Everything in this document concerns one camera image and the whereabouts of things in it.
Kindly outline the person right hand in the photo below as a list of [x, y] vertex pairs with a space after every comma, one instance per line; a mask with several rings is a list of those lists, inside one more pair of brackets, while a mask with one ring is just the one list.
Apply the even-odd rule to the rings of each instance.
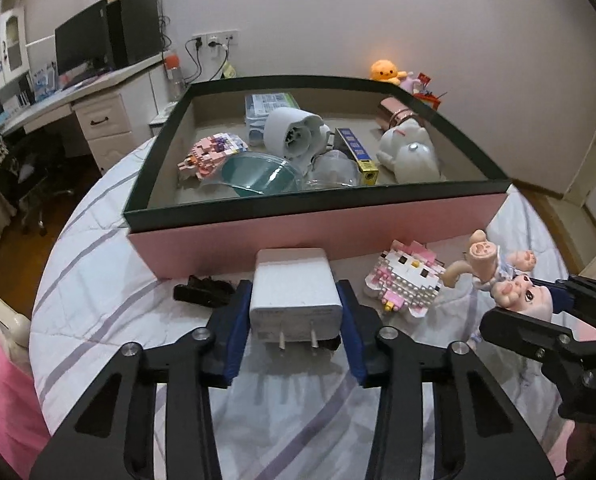
[[567, 441], [565, 479], [596, 479], [596, 425], [576, 422]]

